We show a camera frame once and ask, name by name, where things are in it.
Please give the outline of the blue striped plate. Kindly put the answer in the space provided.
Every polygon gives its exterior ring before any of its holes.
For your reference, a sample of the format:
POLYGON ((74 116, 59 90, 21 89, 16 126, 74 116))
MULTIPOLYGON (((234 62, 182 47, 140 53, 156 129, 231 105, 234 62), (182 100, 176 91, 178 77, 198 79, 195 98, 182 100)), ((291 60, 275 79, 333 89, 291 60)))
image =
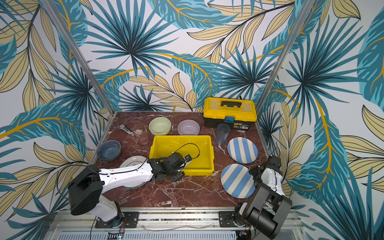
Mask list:
POLYGON ((249 139, 236 137, 227 146, 230 157, 241 164, 253 163, 259 155, 257 146, 249 139))
POLYGON ((256 189, 249 169, 240 164, 226 166, 220 179, 224 190, 237 199, 249 198, 256 189))

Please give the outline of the yellow plastic bin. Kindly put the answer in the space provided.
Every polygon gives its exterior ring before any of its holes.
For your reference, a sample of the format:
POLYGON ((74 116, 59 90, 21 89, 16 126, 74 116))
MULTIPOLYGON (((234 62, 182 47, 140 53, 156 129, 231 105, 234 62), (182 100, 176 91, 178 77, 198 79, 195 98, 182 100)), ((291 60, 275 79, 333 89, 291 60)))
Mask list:
POLYGON ((149 157, 158 159, 177 152, 193 160, 182 170, 186 176, 210 176, 214 172, 214 148, 210 136, 155 136, 149 157))

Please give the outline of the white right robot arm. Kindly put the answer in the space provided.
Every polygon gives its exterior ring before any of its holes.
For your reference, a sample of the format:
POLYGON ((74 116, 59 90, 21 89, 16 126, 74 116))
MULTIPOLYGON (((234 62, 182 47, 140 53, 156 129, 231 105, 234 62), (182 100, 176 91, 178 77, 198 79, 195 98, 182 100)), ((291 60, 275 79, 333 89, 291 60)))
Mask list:
POLYGON ((271 240, 278 235, 293 204, 283 191, 280 167, 281 159, 270 155, 265 163, 251 169, 254 195, 250 203, 238 204, 233 214, 235 225, 254 227, 271 240))

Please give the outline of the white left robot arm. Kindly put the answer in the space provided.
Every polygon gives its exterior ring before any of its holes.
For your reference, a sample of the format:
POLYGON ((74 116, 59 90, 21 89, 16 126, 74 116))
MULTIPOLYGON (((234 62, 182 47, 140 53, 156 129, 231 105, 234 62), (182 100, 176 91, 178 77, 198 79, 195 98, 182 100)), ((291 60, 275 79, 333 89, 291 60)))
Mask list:
POLYGON ((185 175, 182 170, 193 160, 191 155, 174 152, 167 158, 146 159, 143 163, 117 169, 99 169, 89 165, 68 185, 70 210, 73 216, 91 214, 111 228, 125 222, 116 202, 103 193, 129 184, 142 184, 169 178, 179 181, 185 175))

